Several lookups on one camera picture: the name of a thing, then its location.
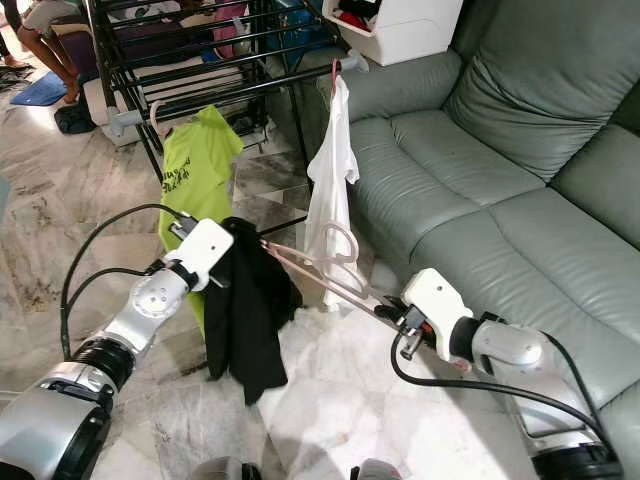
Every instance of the white storage box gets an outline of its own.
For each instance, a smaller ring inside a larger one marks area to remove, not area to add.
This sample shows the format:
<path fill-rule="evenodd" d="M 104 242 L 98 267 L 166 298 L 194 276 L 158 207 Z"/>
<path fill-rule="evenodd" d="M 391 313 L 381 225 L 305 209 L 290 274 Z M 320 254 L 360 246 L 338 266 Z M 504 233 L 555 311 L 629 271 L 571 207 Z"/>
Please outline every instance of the white storage box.
<path fill-rule="evenodd" d="M 322 14 L 345 41 L 382 66 L 444 52 L 451 43 L 462 0 L 382 0 L 371 32 L 333 16 L 340 0 L 324 0 Z"/>

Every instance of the blue mat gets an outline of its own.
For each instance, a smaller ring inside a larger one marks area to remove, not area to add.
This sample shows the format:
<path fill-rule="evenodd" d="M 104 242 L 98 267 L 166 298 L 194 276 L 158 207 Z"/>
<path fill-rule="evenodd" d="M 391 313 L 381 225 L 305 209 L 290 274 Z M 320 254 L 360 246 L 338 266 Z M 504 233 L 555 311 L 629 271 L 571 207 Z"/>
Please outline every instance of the blue mat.
<path fill-rule="evenodd" d="M 31 84 L 24 92 L 19 93 L 11 103 L 13 105 L 36 105 L 45 107 L 53 105 L 67 93 L 67 87 L 60 77 L 49 72 L 40 80 Z"/>

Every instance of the gray leather sofa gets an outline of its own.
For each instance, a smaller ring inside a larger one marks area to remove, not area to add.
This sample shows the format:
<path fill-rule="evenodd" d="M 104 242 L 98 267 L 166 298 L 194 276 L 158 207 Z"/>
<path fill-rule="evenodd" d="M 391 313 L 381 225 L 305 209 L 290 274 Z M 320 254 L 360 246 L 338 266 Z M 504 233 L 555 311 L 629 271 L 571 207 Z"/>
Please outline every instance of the gray leather sofa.
<path fill-rule="evenodd" d="M 360 232 L 560 339 L 640 479 L 640 2 L 479 0 L 447 53 L 344 78 Z M 299 92 L 311 154 L 330 89 Z"/>

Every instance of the white cloth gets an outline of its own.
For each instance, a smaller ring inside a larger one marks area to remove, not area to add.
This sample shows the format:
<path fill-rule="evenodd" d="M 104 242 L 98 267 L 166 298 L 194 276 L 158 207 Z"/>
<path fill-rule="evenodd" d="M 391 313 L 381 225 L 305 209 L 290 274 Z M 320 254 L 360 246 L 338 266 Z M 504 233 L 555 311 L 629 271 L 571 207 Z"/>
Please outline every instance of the white cloth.
<path fill-rule="evenodd" d="M 307 169 L 309 178 L 314 182 L 314 188 L 306 221 L 304 250 L 316 258 L 353 253 L 346 238 L 335 230 L 322 235 L 322 227 L 330 221 L 341 225 L 345 230 L 350 230 L 345 180 L 353 184 L 360 178 L 360 173 L 356 157 L 351 150 L 348 101 L 349 89 L 338 76 L 335 94 L 331 100 L 327 132 L 320 150 Z M 355 263 L 349 264 L 348 267 L 357 271 Z M 341 268 L 330 267 L 329 271 L 323 273 L 353 287 L 358 286 Z M 336 307 L 340 301 L 340 297 L 333 292 L 325 293 L 324 303 L 328 307 Z"/>

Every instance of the marble floor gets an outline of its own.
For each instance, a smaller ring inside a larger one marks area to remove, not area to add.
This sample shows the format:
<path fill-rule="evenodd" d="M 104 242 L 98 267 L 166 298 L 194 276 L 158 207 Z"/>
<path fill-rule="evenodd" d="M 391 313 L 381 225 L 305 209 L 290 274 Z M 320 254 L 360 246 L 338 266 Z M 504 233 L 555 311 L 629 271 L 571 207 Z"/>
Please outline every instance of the marble floor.
<path fill-rule="evenodd" d="M 11 184 L 0 230 L 4 391 L 24 390 L 60 361 L 62 281 L 91 229 L 160 197 L 140 145 L 116 149 L 99 130 L 64 136 L 53 122 L 56 108 L 3 105 L 0 112 L 0 176 Z M 262 151 L 252 147 L 236 159 L 231 188 L 235 214 L 260 227 L 293 219 L 308 203 L 298 155 L 277 129 L 268 138 Z M 106 230 L 78 279 L 106 266 L 145 267 L 161 252 L 156 219 L 139 213 Z M 273 240 L 299 244 L 303 228 Z M 365 272 L 388 284 L 392 276 L 364 252 Z M 208 381 L 202 337 L 183 308 L 120 395 L 92 478 L 185 479 L 200 462 L 226 455 L 258 464 L 267 480 L 348 478 L 368 457 L 391 462 L 406 479 L 535 478 L 514 425 L 491 395 L 401 382 L 388 361 L 391 329 L 357 310 L 323 313 L 322 292 L 295 280 L 307 308 L 280 333 L 287 386 L 247 408 L 230 377 Z M 71 317 L 74 345 L 117 311 L 131 283 L 113 276 L 85 292 Z M 430 352 L 418 357 L 402 360 L 403 368 L 460 376 Z"/>

